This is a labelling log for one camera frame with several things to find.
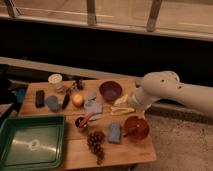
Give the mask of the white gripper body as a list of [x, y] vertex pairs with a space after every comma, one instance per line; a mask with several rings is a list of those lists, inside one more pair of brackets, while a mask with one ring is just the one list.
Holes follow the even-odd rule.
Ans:
[[139, 89], [135, 89], [128, 96], [128, 103], [137, 111], [145, 111], [146, 105], [142, 102], [143, 93]]

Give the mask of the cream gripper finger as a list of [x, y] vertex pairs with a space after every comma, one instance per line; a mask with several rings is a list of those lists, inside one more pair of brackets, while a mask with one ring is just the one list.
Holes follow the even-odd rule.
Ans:
[[112, 107], [111, 114], [114, 116], [125, 115], [128, 113], [133, 113], [135, 111], [134, 108], [131, 107]]
[[125, 103], [127, 102], [127, 99], [128, 99], [128, 94], [123, 95], [122, 97], [118, 98], [118, 99], [114, 102], [114, 105], [115, 105], [115, 106], [119, 106], [119, 105], [125, 104]]

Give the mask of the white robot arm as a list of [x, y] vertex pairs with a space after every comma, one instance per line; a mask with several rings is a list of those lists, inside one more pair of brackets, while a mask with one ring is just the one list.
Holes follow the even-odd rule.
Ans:
[[114, 105], [146, 111], [153, 103], [167, 99], [213, 117], [213, 87], [182, 83], [173, 71], [148, 73], [137, 84], [137, 88], [117, 99]]

